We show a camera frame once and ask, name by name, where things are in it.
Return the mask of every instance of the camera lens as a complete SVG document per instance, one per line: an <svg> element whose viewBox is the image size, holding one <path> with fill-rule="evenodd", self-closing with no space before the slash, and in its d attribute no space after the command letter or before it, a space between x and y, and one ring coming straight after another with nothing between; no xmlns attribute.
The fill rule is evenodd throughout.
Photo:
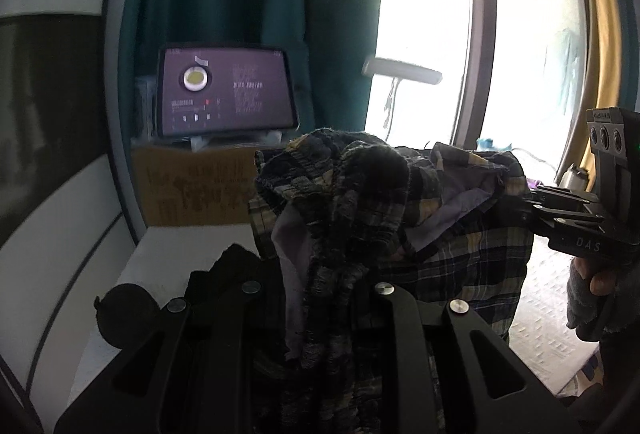
<svg viewBox="0 0 640 434"><path fill-rule="evenodd" d="M622 150L622 137L618 131L613 132L613 146L616 148L618 152Z"/></svg>
<svg viewBox="0 0 640 434"><path fill-rule="evenodd" d="M604 127L600 129L600 141L605 149L609 148L609 133Z"/></svg>

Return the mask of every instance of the music player interface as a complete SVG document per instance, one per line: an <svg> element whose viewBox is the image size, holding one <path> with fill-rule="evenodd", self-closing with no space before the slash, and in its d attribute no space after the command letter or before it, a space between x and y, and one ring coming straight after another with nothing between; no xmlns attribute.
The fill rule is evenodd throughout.
<svg viewBox="0 0 640 434"><path fill-rule="evenodd" d="M281 51L170 48L161 89L165 136L294 126Z"/></svg>

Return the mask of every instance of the metal screw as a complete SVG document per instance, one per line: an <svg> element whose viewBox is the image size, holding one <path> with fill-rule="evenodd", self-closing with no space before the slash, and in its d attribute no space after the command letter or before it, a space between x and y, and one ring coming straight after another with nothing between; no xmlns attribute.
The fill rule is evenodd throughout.
<svg viewBox="0 0 640 434"><path fill-rule="evenodd" d="M394 285L388 282L379 282L376 284L376 292L380 295L391 295L395 290Z"/></svg>
<svg viewBox="0 0 640 434"><path fill-rule="evenodd" d="M181 313L187 309L187 303L184 299L171 299L166 305L166 309L169 313Z"/></svg>
<svg viewBox="0 0 640 434"><path fill-rule="evenodd" d="M260 283L257 280L248 280L247 282L242 283L242 291L247 295L258 293L260 288L262 288L262 286L260 286Z"/></svg>
<svg viewBox="0 0 640 434"><path fill-rule="evenodd" d="M469 304L460 299L455 299L449 302L449 307L451 308L451 311L457 313L458 315L464 315L467 311L469 311Z"/></svg>

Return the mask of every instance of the tablet screen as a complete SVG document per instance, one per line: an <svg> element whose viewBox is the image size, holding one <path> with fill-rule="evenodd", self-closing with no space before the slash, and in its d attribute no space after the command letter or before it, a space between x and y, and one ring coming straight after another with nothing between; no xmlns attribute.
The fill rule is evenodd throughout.
<svg viewBox="0 0 640 434"><path fill-rule="evenodd" d="M161 57L163 136L298 126L282 50L171 47Z"/></svg>

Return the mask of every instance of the plaid shirt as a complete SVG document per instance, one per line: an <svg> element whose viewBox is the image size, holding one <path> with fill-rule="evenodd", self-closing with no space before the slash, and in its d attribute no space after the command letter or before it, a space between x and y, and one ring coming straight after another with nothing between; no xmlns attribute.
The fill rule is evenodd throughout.
<svg viewBox="0 0 640 434"><path fill-rule="evenodd" d="M261 256L277 258L271 231L287 204L300 213L313 244L305 342L280 397L282 432L380 430L382 380L372 370L380 351L351 345L347 313L354 284L373 265L380 280L418 300L467 300L507 337L533 242L528 230L500 227L488 212L500 195L528 191L510 153L474 154L441 143L430 151L392 149L369 134L321 129L284 151L258 151L256 165L258 195L249 208ZM404 230L442 206L440 175L457 168L497 170L500 187L416 252Z"/></svg>

